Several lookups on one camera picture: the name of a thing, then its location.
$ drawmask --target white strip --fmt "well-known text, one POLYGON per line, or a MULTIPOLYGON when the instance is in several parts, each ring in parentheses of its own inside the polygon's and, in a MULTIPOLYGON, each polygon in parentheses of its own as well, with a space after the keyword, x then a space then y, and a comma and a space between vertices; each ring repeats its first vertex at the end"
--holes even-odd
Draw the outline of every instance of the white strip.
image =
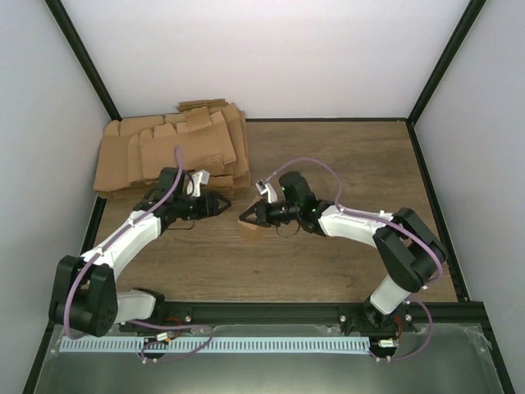
MULTIPOLYGON (((151 353, 186 353, 202 345, 206 337, 179 337, 166 345, 152 345, 151 353)), ((143 337, 63 337, 64 353, 137 353, 144 347, 143 337)), ((199 353, 325 353, 367 355, 367 337, 236 337, 213 338, 199 353)))

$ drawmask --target black metal frame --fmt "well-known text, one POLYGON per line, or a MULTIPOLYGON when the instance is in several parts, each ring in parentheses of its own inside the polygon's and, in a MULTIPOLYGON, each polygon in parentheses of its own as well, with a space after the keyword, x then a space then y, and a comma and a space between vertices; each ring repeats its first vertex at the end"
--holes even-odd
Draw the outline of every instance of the black metal frame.
MULTIPOLYGON (((450 234, 446 228, 445 220, 436 197, 436 192, 431 183, 431 178, 418 143, 418 137, 414 130, 424 108, 431 99, 432 94, 441 81, 449 64, 452 62, 454 55, 457 53, 461 43, 467 36, 468 31, 476 20, 486 0, 471 0, 463 13, 454 33, 450 37, 445 50, 441 54, 430 78, 421 92, 418 101, 414 105, 409 118, 311 118, 311 119, 251 119, 250 121, 405 121, 409 130, 409 137, 412 141, 414 153, 421 171, 422 180, 425 185, 431 210, 436 221, 437 230, 441 241, 450 252, 448 265, 454 290, 458 297, 458 303, 428 303, 427 307, 431 311, 433 319, 437 323, 479 323, 485 334, 485 337, 491 342, 491 356, 494 360, 498 376, 505 393, 514 393, 509 374, 505 368, 504 361, 501 357, 500 349, 497 345, 491 324, 486 315, 485 307, 481 302, 472 302, 469 300, 468 290, 463 279, 461 269, 456 258, 454 247, 452 245, 450 234)), ((84 68, 86 75, 91 81, 96 93, 107 110, 110 118, 120 120, 121 116, 116 109, 111 96, 109 95, 105 84, 103 83, 95 65, 93 64, 85 46, 80 40, 80 36, 75 30, 71 19, 66 13, 66 9, 60 0, 45 0, 48 7, 57 20, 63 34, 69 45, 77 56, 80 65, 84 68)), ((89 228, 84 239, 82 252, 91 249, 94 246, 98 226, 102 219, 105 200, 97 198, 93 215, 89 222, 89 228)), ((171 305, 177 311, 184 310, 192 316, 193 323, 206 324, 261 324, 261 323, 323 323, 339 324, 341 311, 355 309, 357 304, 341 303, 176 303, 171 305)), ((417 306, 410 306, 407 309, 413 317, 413 323, 425 323, 426 315, 417 306)), ((38 381, 39 372, 42 367, 43 358, 48 348, 53 326, 50 324, 43 335, 39 352, 35 358, 33 368, 25 385, 24 392, 31 393, 34 391, 38 381)))

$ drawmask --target wooden surface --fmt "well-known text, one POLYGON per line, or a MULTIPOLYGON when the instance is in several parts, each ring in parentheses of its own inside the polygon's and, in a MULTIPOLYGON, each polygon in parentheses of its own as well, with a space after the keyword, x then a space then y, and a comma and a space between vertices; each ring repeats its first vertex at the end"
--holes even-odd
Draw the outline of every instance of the wooden surface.
MULTIPOLYGON (((342 204, 387 212, 410 207, 436 232, 403 122, 250 122, 248 133, 252 182, 292 158, 319 158, 343 181, 342 204)), ((336 195, 336 182, 324 168, 299 163, 290 169, 303 173, 318 198, 336 195)), ((243 241, 237 217, 255 195, 254 188, 238 192, 228 211, 196 222, 191 231, 166 231, 128 265, 118 289, 145 287, 168 300, 362 301, 386 275, 375 249, 345 239, 304 231, 282 238, 268 229, 256 245, 243 241)), ((108 201, 98 241, 139 200, 140 194, 108 201)), ((448 269, 422 292, 423 300, 456 301, 448 269)))

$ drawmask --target gray floor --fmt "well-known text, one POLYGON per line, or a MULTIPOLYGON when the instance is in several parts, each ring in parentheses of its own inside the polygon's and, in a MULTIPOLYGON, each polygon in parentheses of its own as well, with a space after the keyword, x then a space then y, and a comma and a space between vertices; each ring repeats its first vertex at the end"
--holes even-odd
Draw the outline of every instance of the gray floor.
MULTIPOLYGON (((220 333, 243 335, 239 327, 220 333)), ((391 364, 376 364, 365 355, 224 354, 142 365, 131 354, 56 352, 60 335, 55 332, 51 342, 36 390, 39 394, 502 392, 489 344, 475 326, 437 324, 424 352, 391 364)), ((399 352, 409 353, 424 337, 424 331, 405 333, 399 352)))

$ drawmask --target purple cable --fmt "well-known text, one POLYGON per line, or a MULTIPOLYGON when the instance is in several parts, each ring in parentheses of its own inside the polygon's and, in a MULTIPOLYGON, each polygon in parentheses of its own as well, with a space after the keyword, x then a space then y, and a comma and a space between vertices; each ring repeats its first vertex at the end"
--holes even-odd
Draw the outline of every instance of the purple cable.
MULTIPOLYGON (((151 212, 155 211, 155 209, 157 209, 160 205, 162 205, 164 203, 164 201, 166 201, 170 197, 170 195, 173 193, 173 191, 175 191, 175 188, 177 187, 177 184, 180 181, 180 177, 182 176, 182 167, 184 165, 184 154, 182 153, 182 149, 180 148, 179 145, 177 145, 175 147, 174 155, 175 155, 175 162, 176 162, 176 165, 178 167, 178 171, 177 171, 177 175, 176 175, 175 181, 173 182, 173 185, 171 186, 169 191, 153 207, 151 207, 145 213, 143 213, 138 218, 136 218, 133 221, 133 225, 139 223, 146 216, 148 216, 151 212)), ((112 236, 106 242, 106 244, 102 247, 102 252, 105 252, 107 250, 107 248, 109 248, 111 245, 113 245, 131 227, 132 227, 132 225, 130 225, 128 223, 122 229, 120 229, 120 231, 117 234, 115 234, 114 236, 112 236)), ((66 333, 67 337, 70 338, 70 339, 80 339, 81 337, 84 336, 84 334, 82 334, 82 335, 80 335, 78 337, 75 337, 73 335, 73 333, 71 332, 71 326, 70 326, 70 322, 69 322, 69 317, 70 317, 70 314, 71 314, 71 306, 73 304, 73 298, 75 297, 75 293, 78 290, 78 288, 80 286, 80 283, 82 282, 82 279, 84 279, 84 276, 88 272, 89 268, 91 268, 91 266, 94 264, 95 261, 97 261, 97 259, 99 257, 100 257, 100 254, 96 253, 96 254, 93 255, 93 257, 91 259, 89 259, 89 261, 79 271, 78 275, 76 276, 75 280, 73 281, 73 284, 71 285, 71 289, 69 290, 69 293, 67 293, 66 305, 64 307, 64 332, 66 333)))
MULTIPOLYGON (((130 320, 128 323, 133 323, 133 324, 136 324, 138 326, 142 326, 142 327, 146 327, 146 328, 152 328, 154 330, 162 330, 162 331, 180 331, 180 330, 187 330, 189 328, 206 328, 206 329, 210 330, 209 338, 202 345, 197 346, 195 349, 189 351, 188 353, 184 353, 183 355, 178 355, 177 357, 171 357, 169 359, 157 359, 157 361, 161 362, 161 363, 165 363, 165 362, 168 362, 168 361, 182 360, 182 359, 185 359, 186 357, 190 357, 191 355, 194 355, 195 353, 198 353, 199 351, 204 349, 206 346, 208 346, 210 344, 210 342, 212 341, 212 339, 213 339, 213 328, 210 327, 210 326, 202 326, 202 325, 158 326, 156 324, 145 323, 145 322, 141 322, 139 320, 130 320)), ((153 346, 153 345, 156 345, 156 344, 163 344, 163 343, 160 342, 160 341, 154 341, 154 342, 149 342, 148 344, 144 345, 144 347, 140 350, 140 358, 142 360, 146 360, 147 358, 146 358, 146 355, 144 354, 144 352, 150 346, 153 346)))
MULTIPOLYGON (((423 342, 423 344, 420 347, 418 347, 412 353, 409 353, 407 355, 403 355, 401 357, 392 358, 392 359, 390 359, 390 362, 408 360, 409 358, 414 357, 415 355, 418 355, 419 353, 421 353, 427 347, 428 343, 430 342, 430 340, 432 338, 432 334, 434 333, 434 322, 432 321, 432 316, 430 315, 430 310, 428 310, 427 306, 425 304, 423 304, 420 300, 413 299, 413 300, 411 300, 411 302, 415 302, 416 304, 421 306, 423 308, 423 310, 425 311, 425 314, 427 314, 427 317, 428 317, 428 335, 427 335, 427 339, 423 342)), ((378 360, 378 359, 381 360, 380 357, 377 357, 371 351, 370 351, 370 356, 373 357, 376 360, 378 360)))
POLYGON ((337 210, 339 210, 341 213, 343 213, 343 214, 345 214, 347 216, 350 216, 350 217, 367 219, 367 220, 373 220, 373 221, 376 221, 376 222, 384 223, 387 226, 394 228, 396 231, 400 232, 404 236, 407 236, 413 242, 418 244, 421 247, 421 249, 423 249, 425 252, 427 252, 427 254, 431 257, 432 261, 436 265, 437 275, 434 278, 432 278, 431 280, 429 280, 427 283, 434 283, 434 282, 437 282, 437 281, 439 281, 441 279, 441 277, 443 276, 443 267, 441 267, 440 260, 438 259, 436 254, 432 251, 432 249, 430 249, 415 234, 413 234, 412 232, 410 232, 407 229, 403 228, 399 224, 391 222, 390 220, 387 220, 387 219, 384 219, 384 218, 379 218, 378 216, 372 215, 370 213, 358 211, 358 210, 351 209, 351 208, 346 208, 346 207, 343 207, 342 205, 340 205, 339 204, 339 198, 341 197, 341 193, 343 192, 343 184, 341 182, 341 179, 336 174, 336 172, 331 167, 328 166, 328 164, 322 162, 321 160, 317 160, 316 158, 294 158, 293 160, 290 160, 289 162, 287 162, 287 163, 283 164, 282 166, 280 166, 279 168, 277 168, 268 178, 266 178, 266 182, 269 182, 279 172, 281 172, 282 170, 284 170, 288 166, 290 166, 290 165, 292 165, 294 163, 297 163, 297 162, 312 162, 312 163, 316 163, 316 164, 319 164, 320 166, 324 167, 326 170, 328 170, 334 176, 334 178, 337 181, 337 185, 339 186, 336 198, 334 200, 334 204, 335 204, 337 210))

